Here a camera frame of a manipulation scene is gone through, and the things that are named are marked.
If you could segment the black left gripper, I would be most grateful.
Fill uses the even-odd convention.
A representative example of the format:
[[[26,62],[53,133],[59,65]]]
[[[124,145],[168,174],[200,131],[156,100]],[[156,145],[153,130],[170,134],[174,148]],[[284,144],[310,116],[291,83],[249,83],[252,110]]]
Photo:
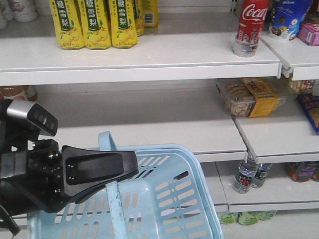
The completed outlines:
[[[69,203],[80,204],[106,184],[126,180],[138,172],[134,151],[87,150],[65,145],[61,156],[56,141],[39,140],[32,150],[1,155],[0,204],[9,214],[38,210],[55,213],[65,206],[62,188]]]

